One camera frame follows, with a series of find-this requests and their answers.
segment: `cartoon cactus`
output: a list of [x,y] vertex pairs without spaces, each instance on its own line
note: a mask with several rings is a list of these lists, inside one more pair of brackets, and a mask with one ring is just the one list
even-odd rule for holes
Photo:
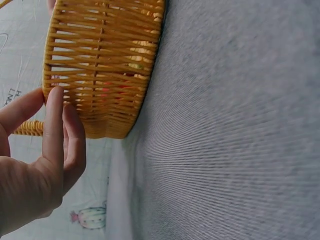
[[71,222],[79,222],[85,229],[100,229],[106,226],[106,205],[103,207],[89,207],[82,209],[76,214],[74,211],[70,213]]

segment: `woven basket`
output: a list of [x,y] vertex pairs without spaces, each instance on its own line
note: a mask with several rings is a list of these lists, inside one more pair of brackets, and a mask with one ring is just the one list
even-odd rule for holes
[[[62,86],[87,138],[126,137],[146,94],[164,14],[165,0],[57,0],[44,53],[45,99]],[[42,136],[43,122],[27,121],[15,134]]]

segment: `gray textured fabric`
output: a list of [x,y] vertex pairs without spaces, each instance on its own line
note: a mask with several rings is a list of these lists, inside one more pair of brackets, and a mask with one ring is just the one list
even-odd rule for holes
[[122,143],[134,239],[319,240],[320,1],[168,3]]

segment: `white sheet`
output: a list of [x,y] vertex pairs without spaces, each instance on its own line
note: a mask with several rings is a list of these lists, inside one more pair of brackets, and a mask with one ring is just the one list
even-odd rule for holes
[[[14,0],[0,9],[0,105],[41,85],[49,20],[45,0]],[[43,120],[44,109],[35,118]],[[41,154],[41,141],[40,137],[11,136],[12,157],[28,163],[36,160]],[[65,196],[62,206],[49,218],[36,220],[1,240],[106,239],[105,201],[111,144],[111,139],[88,140],[87,169]],[[91,227],[100,225],[101,228],[81,226],[77,214],[86,208],[100,211],[102,217]]]

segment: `hand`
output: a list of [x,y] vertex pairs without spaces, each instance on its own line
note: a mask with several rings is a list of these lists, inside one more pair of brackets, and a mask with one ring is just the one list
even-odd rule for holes
[[43,103],[36,89],[0,110],[0,236],[50,215],[86,168],[85,130],[61,87],[48,96],[42,156],[32,164],[10,157],[8,136]]
[[46,5],[48,7],[49,15],[52,15],[52,12],[54,10],[56,4],[56,0],[46,0]]

